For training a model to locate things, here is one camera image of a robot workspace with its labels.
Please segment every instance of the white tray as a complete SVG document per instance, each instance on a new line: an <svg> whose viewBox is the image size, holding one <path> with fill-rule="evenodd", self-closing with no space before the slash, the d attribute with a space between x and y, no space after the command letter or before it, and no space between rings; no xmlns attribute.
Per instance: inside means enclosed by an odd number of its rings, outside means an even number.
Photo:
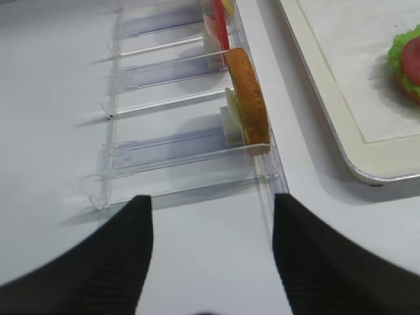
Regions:
<svg viewBox="0 0 420 315"><path fill-rule="evenodd" d="M298 0L279 0L340 151L354 176L371 185L420 177L420 135L367 143Z"/></svg>

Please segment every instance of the green lettuce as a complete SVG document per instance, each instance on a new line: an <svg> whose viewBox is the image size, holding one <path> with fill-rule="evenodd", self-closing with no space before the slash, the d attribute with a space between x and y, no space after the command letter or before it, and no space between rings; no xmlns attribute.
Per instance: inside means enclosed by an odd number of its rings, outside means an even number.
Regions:
<svg viewBox="0 0 420 315"><path fill-rule="evenodd" d="M401 75L402 82L406 87L408 92L416 92L420 96L420 86L413 83L408 76L404 74L402 69L402 51L404 46L415 39L416 37L420 37L420 24L414 30L411 30L407 33L397 35L394 38L394 43L391 49L388 52L389 55L389 62L394 67L395 72L398 75Z"/></svg>

